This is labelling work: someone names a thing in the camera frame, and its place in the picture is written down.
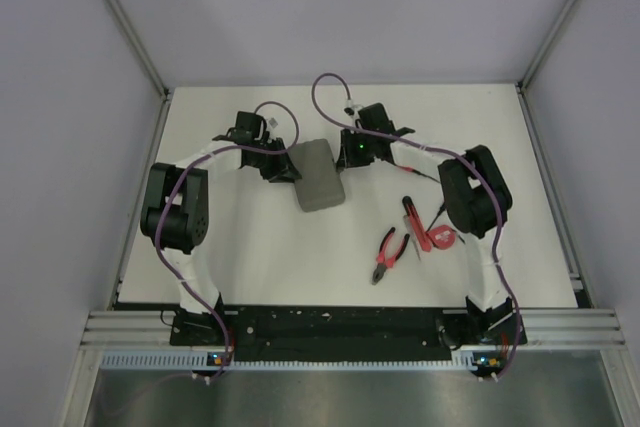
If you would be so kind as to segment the grey plastic tool case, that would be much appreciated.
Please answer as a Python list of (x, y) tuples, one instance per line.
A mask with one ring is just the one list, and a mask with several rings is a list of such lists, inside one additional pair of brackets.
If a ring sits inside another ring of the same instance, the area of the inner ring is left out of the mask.
[(316, 212), (345, 202), (346, 193), (327, 139), (299, 143), (289, 156), (301, 175), (294, 188), (303, 212)]

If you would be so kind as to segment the red black pliers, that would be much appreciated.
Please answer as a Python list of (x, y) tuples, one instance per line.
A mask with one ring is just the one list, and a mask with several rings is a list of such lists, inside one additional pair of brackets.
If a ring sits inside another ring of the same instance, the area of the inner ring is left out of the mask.
[(404, 255), (405, 250), (408, 246), (410, 235), (406, 233), (402, 236), (399, 247), (391, 253), (388, 252), (391, 240), (394, 237), (395, 232), (396, 228), (391, 227), (380, 243), (378, 254), (376, 257), (376, 267), (374, 268), (371, 277), (371, 283), (373, 285), (377, 285), (384, 278), (386, 272), (394, 267), (395, 263)]

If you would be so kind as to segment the red utility knife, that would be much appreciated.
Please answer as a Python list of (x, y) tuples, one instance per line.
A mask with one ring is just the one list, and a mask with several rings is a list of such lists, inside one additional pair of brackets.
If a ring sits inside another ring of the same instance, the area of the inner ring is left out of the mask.
[(417, 251), (430, 252), (432, 250), (431, 240), (426, 233), (412, 198), (410, 196), (404, 196), (402, 198), (402, 205), (413, 234), (414, 244)]

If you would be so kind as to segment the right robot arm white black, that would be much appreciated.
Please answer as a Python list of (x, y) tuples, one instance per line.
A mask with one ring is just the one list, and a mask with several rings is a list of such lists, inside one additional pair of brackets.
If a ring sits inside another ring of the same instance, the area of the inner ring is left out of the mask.
[(368, 166), (375, 160), (409, 168), (440, 182), (444, 212), (464, 239), (469, 290), (466, 327), (487, 343), (505, 326), (513, 346), (523, 321), (516, 295), (498, 253), (513, 198), (490, 149), (478, 145), (459, 154), (420, 143), (409, 128), (365, 129), (344, 125), (338, 168)]

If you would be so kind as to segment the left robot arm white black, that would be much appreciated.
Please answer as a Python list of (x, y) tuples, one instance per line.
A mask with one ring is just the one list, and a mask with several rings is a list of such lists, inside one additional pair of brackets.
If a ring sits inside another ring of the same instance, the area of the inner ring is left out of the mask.
[(140, 218), (141, 233), (152, 242), (160, 262), (175, 278), (180, 307), (196, 314), (192, 331), (205, 343), (226, 334), (227, 321), (216, 313), (221, 301), (209, 268), (197, 258), (209, 230), (210, 184), (243, 167), (252, 167), (270, 183), (302, 178), (281, 138), (267, 133), (219, 135), (194, 154), (174, 163), (152, 165)]

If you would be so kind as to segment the red black screwdriver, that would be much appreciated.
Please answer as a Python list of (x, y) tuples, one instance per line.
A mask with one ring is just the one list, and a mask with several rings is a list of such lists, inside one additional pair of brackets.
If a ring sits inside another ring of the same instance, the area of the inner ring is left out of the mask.
[(440, 216), (442, 216), (444, 214), (444, 212), (446, 211), (446, 206), (444, 204), (444, 202), (440, 205), (440, 207), (438, 208), (436, 214), (434, 215), (433, 219), (431, 220), (431, 222), (429, 223), (429, 225), (426, 227), (425, 231), (429, 231), (431, 230), (436, 221), (439, 219)]
[(431, 175), (428, 175), (428, 174), (425, 174), (425, 173), (423, 173), (423, 172), (421, 172), (421, 171), (419, 171), (419, 170), (417, 170), (417, 169), (415, 169), (415, 168), (408, 167), (408, 166), (402, 166), (402, 165), (398, 165), (398, 164), (393, 164), (393, 165), (394, 165), (396, 168), (401, 169), (401, 170), (402, 170), (402, 171), (404, 171), (404, 172), (408, 172), (408, 173), (410, 173), (410, 174), (414, 174), (414, 175), (420, 176), (420, 177), (422, 177), (422, 178), (429, 179), (430, 181), (433, 181), (433, 182), (435, 182), (435, 183), (437, 183), (437, 184), (440, 184), (440, 183), (441, 183), (441, 182), (440, 182), (440, 180), (439, 180), (438, 178), (436, 178), (436, 177), (434, 177), (434, 176), (431, 176)]

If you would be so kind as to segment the clear test screwdriver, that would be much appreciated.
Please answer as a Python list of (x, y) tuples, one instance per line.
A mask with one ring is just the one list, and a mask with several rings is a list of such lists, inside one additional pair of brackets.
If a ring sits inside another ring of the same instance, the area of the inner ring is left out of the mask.
[(413, 225), (411, 223), (410, 217), (408, 215), (404, 215), (403, 216), (403, 222), (405, 224), (407, 233), (409, 234), (410, 242), (411, 242), (411, 245), (413, 246), (413, 249), (415, 251), (416, 257), (417, 257), (417, 259), (419, 261), (421, 261), (421, 252), (422, 252), (422, 250), (421, 250), (421, 246), (419, 244), (418, 238), (417, 238), (417, 236), (415, 234), (415, 231), (414, 231)]

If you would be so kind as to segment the red tape measure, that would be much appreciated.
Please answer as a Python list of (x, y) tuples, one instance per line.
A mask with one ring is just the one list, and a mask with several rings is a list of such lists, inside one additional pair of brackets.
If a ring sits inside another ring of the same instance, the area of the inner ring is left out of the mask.
[(448, 225), (439, 225), (428, 231), (428, 236), (436, 249), (447, 250), (452, 247), (456, 241), (457, 234), (454, 229)]

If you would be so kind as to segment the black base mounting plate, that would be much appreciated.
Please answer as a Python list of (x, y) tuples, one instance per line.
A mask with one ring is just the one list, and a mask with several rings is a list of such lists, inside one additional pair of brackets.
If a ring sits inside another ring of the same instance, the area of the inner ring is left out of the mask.
[(216, 316), (178, 309), (170, 343), (229, 349), (245, 362), (440, 361), (466, 346), (525, 343), (510, 308), (230, 305)]

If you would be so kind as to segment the right aluminium corner post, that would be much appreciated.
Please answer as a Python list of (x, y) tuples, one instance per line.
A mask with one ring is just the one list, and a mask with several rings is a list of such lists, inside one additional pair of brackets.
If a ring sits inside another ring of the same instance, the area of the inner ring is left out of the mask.
[(569, 26), (582, 1), (583, 0), (565, 0), (563, 2), (559, 13), (547, 30), (522, 78), (516, 83), (520, 91), (524, 91), (532, 85), (548, 57), (551, 55), (554, 47), (560, 41), (564, 31)]

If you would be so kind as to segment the aluminium corner post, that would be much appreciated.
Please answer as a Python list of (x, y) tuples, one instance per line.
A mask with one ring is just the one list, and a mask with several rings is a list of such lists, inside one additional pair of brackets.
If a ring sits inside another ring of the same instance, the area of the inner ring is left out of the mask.
[(162, 80), (123, 4), (120, 0), (102, 0), (102, 2), (153, 90), (161, 99), (166, 99), (170, 89)]
[(569, 26), (582, 1), (583, 0), (565, 0), (563, 2), (559, 13), (547, 30), (522, 78), (516, 83), (520, 91), (524, 91), (532, 85), (548, 57), (551, 55), (554, 47), (560, 41), (564, 31)]

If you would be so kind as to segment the aluminium front frame rail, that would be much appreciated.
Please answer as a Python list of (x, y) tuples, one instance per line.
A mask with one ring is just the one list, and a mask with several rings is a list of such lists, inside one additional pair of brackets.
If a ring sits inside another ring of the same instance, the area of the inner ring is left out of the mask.
[[(525, 350), (617, 350), (626, 347), (616, 313), (610, 309), (524, 309)], [(155, 311), (96, 311), (89, 314), (83, 348), (167, 348), (170, 327)]]

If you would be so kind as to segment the left aluminium corner post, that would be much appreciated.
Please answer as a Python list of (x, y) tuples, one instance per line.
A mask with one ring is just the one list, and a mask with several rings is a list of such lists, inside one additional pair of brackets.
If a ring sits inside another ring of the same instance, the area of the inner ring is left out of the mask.
[(102, 2), (153, 90), (161, 99), (166, 99), (170, 89), (162, 80), (123, 4), (120, 0), (102, 0)]

